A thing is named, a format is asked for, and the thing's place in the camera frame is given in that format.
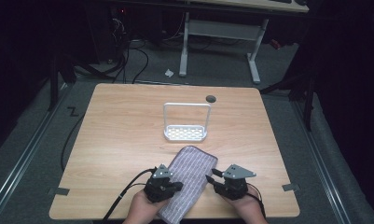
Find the towel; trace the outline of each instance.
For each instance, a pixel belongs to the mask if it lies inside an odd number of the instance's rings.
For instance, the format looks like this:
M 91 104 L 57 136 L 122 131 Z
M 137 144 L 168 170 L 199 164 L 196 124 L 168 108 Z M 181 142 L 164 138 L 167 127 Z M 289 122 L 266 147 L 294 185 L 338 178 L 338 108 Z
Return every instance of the towel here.
M 217 162 L 217 157 L 197 147 L 183 147 L 169 165 L 169 170 L 173 173 L 171 181 L 180 181 L 184 186 L 160 209 L 159 217 L 168 224 L 178 224 L 201 196 L 208 183 L 206 175 L 213 174 Z

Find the human hand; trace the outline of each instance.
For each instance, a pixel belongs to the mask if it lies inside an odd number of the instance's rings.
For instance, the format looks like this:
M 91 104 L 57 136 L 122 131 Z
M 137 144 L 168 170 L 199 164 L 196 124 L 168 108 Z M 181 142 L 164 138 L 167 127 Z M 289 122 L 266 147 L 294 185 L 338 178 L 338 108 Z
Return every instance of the human hand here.
M 129 213 L 123 224 L 147 224 L 151 222 L 157 212 L 170 200 L 152 203 L 148 200 L 143 190 L 134 194 Z
M 250 185 L 248 185 L 248 193 L 256 196 L 259 199 L 258 192 L 256 191 L 256 189 L 254 189 Z M 267 224 L 268 223 L 262 215 L 259 202 L 255 198 L 248 196 L 248 195 L 245 195 L 241 199 L 234 200 L 234 201 L 226 197 L 222 197 L 222 198 L 235 208 L 237 214 L 247 224 Z

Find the black cable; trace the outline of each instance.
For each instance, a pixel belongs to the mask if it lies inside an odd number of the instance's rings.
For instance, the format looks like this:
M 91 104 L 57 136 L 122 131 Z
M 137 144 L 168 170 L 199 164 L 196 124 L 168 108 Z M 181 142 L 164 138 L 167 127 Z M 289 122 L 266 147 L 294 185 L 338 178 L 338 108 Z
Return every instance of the black cable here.
M 123 61 L 123 65 L 122 67 L 120 67 L 119 71 L 117 72 L 117 74 L 114 76 L 114 79 L 112 81 L 112 83 L 115 83 L 117 81 L 117 78 L 119 76 L 119 74 L 122 72 L 122 70 L 125 69 L 125 66 L 126 66 L 126 63 L 127 63 L 127 60 L 125 59 L 125 56 L 122 54 L 122 61 Z
M 259 203 L 259 207 L 260 207 L 261 212 L 262 212 L 262 215 L 263 215 L 264 218 L 266 218 L 265 206 L 263 205 L 263 202 L 262 202 L 262 195 L 260 194 L 259 189 L 258 189 L 256 186 L 254 186 L 254 185 L 252 185 L 252 184 L 250 184 L 250 183 L 247 183 L 247 184 L 248 184 L 249 186 L 253 187 L 253 188 L 256 190 L 256 192 L 258 192 L 258 197 L 259 197 L 259 198 L 257 198 L 255 195 L 252 195 L 252 194 L 250 194 L 250 193 L 245 193 L 245 194 L 248 195 L 248 196 L 250 196 L 250 197 L 252 197 L 252 198 L 254 198 L 255 200 L 258 201 L 258 203 Z
M 70 133 L 69 133 L 68 136 L 67 136 L 67 139 L 66 139 L 65 142 L 64 142 L 64 146 L 63 146 L 63 148 L 62 148 L 62 155 L 61 155 L 61 168 L 62 168 L 62 171 L 63 171 L 63 172 L 64 172 L 64 169 L 65 169 L 64 161 L 63 161 L 65 148 L 67 147 L 68 141 L 70 141 L 71 135 L 73 134 L 74 130 L 76 129 L 76 126 L 78 125 L 79 122 L 81 122 L 81 120 L 82 120 L 84 117 L 85 117 L 85 113 L 84 113 L 84 114 L 79 118 L 79 120 L 76 122 L 76 124 L 74 125 L 73 129 L 70 131 Z
M 107 214 L 105 214 L 103 220 L 102 220 L 102 224 L 104 224 L 108 218 L 111 216 L 112 212 L 114 211 L 114 209 L 117 207 L 118 203 L 120 202 L 120 200 L 123 198 L 123 196 L 126 194 L 126 192 L 128 191 L 129 188 L 131 188 L 132 186 L 135 186 L 135 185 L 138 185 L 138 184 L 135 184 L 133 185 L 133 182 L 136 181 L 136 179 L 138 179 L 138 177 L 140 177 L 141 175 L 145 174 L 145 173 L 148 173 L 148 172 L 151 172 L 152 174 L 154 174 L 156 171 L 156 169 L 147 169 L 147 170 L 144 170 L 143 172 L 141 172 L 140 174 L 138 174 L 132 181 L 131 183 L 129 183 L 129 185 L 119 194 L 119 196 L 117 197 L 117 199 L 114 201 L 114 203 L 111 205 L 110 209 L 108 210 Z
M 139 73 L 137 73 L 137 75 L 134 76 L 134 79 L 133 79 L 133 81 L 132 81 L 132 84 L 134 84 L 134 82 L 136 81 L 136 79 L 140 76 L 140 74 L 143 73 L 143 71 L 144 71 L 144 70 L 146 69 L 146 67 L 148 66 L 148 55 L 147 55 L 145 52 L 143 52 L 142 50 L 140 50 L 140 49 L 136 49 L 136 50 L 138 50 L 138 51 L 144 53 L 144 55 L 146 56 L 146 63 L 145 63 L 144 68 L 143 68 Z
M 130 48 L 131 45 L 128 46 L 128 55 L 126 56 L 126 63 L 129 61 L 129 55 L 130 55 Z M 125 67 L 123 68 L 123 77 L 122 77 L 122 82 L 123 84 L 126 84 L 126 64 L 125 64 Z

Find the small black object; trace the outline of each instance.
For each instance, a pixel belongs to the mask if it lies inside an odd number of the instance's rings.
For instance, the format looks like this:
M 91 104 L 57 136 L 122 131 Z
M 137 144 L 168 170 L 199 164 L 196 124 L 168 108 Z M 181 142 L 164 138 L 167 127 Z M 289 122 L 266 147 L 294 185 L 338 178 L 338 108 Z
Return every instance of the small black object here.
M 300 6 L 306 6 L 307 2 L 306 0 L 294 0 L 298 5 Z
M 215 103 L 216 98 L 215 98 L 215 96 L 213 96 L 213 95 L 208 95 L 208 96 L 206 96 L 206 101 L 207 101 L 208 103 Z
M 181 182 L 170 182 L 172 173 L 165 165 L 161 165 L 158 170 L 152 174 L 146 181 L 144 192 L 148 200 L 152 203 L 159 203 L 166 199 L 170 199 L 177 191 L 183 188 Z

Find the cable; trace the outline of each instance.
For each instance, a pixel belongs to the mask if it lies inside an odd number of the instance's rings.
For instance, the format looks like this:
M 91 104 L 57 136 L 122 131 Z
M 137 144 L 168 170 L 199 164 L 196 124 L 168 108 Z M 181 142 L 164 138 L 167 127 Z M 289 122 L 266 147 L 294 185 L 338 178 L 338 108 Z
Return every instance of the cable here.
M 183 27 L 183 21 L 184 21 L 185 16 L 186 16 L 186 13 L 184 12 L 183 17 L 181 18 L 181 21 L 180 21 L 180 25 L 178 26 L 178 29 L 175 32 L 175 34 L 172 37 L 163 39 L 162 41 L 171 40 L 171 39 L 178 38 L 178 37 L 182 36 L 182 35 L 178 35 L 178 34 L 180 33 L 181 27 Z
M 143 172 L 141 172 L 140 174 L 138 174 L 132 181 L 131 183 L 129 183 L 129 185 L 119 194 L 119 196 L 117 197 L 117 199 L 114 201 L 114 203 L 111 205 L 110 209 L 108 210 L 107 214 L 105 214 L 103 220 L 102 220 L 102 224 L 104 224 L 108 218 L 111 216 L 112 212 L 114 211 L 114 209 L 117 207 L 118 203 L 120 202 L 120 200 L 123 198 L 123 196 L 126 194 L 126 192 L 128 191 L 128 189 L 130 189 L 131 187 L 135 186 L 135 185 L 140 185 L 140 184 L 135 184 L 133 185 L 134 181 L 136 181 L 136 179 L 138 179 L 138 177 L 140 177 L 141 175 L 143 174 L 146 174 L 148 172 L 151 172 L 152 174 L 154 174 L 156 171 L 156 168 L 155 169 L 147 169 L 147 170 L 144 170 Z
M 145 52 L 143 52 L 142 50 L 140 50 L 140 49 L 136 49 L 136 50 L 138 50 L 138 51 L 144 53 L 144 55 L 146 56 L 146 63 L 145 63 L 145 66 L 143 67 L 143 69 L 142 69 L 139 73 L 137 73 L 137 75 L 134 76 L 134 79 L 133 79 L 133 81 L 132 81 L 132 84 L 134 84 L 134 82 L 136 81 L 136 79 L 140 76 L 140 74 L 143 73 L 143 71 L 144 71 L 144 70 L 146 69 L 146 67 L 148 66 L 148 55 L 147 55 Z
M 249 186 L 251 186 L 251 187 L 253 187 L 255 190 L 256 190 L 256 192 L 258 192 L 258 197 L 259 197 L 259 201 L 262 201 L 262 195 L 260 194 L 260 192 L 259 192 L 259 189 L 256 187 L 256 186 L 254 186 L 254 185 L 252 185 L 252 184 L 250 184 L 250 183 L 247 183 Z
M 258 189 L 256 186 L 254 186 L 254 185 L 252 185 L 252 184 L 250 184 L 250 183 L 247 183 L 247 184 L 248 184 L 249 186 L 253 187 L 253 188 L 256 190 L 256 192 L 258 193 L 258 197 L 259 197 L 259 198 L 257 198 L 255 195 L 252 195 L 252 194 L 250 194 L 250 193 L 245 193 L 245 194 L 248 195 L 248 196 L 250 196 L 250 197 L 252 197 L 252 198 L 254 198 L 255 200 L 258 201 L 258 203 L 259 203 L 259 207 L 260 207 L 261 212 L 262 212 L 262 215 L 263 215 L 264 218 L 266 218 L 265 206 L 263 205 L 263 202 L 262 202 L 262 195 L 260 194 L 259 189 Z
M 74 130 L 76 129 L 76 126 L 78 125 L 79 122 L 81 122 L 81 120 L 82 120 L 84 117 L 85 117 L 85 113 L 84 113 L 84 114 L 81 116 L 81 118 L 79 118 L 79 120 L 76 122 L 76 124 L 74 125 L 73 129 L 72 129 L 72 130 L 70 131 L 70 133 L 68 134 L 67 139 L 65 140 L 64 146 L 63 146 L 63 148 L 62 148 L 62 154 L 61 154 L 61 168 L 62 168 L 62 171 L 63 171 L 63 172 L 64 172 L 64 169 L 65 169 L 64 161 L 63 161 L 65 148 L 67 147 L 68 141 L 70 141 L 71 135 L 73 134 Z

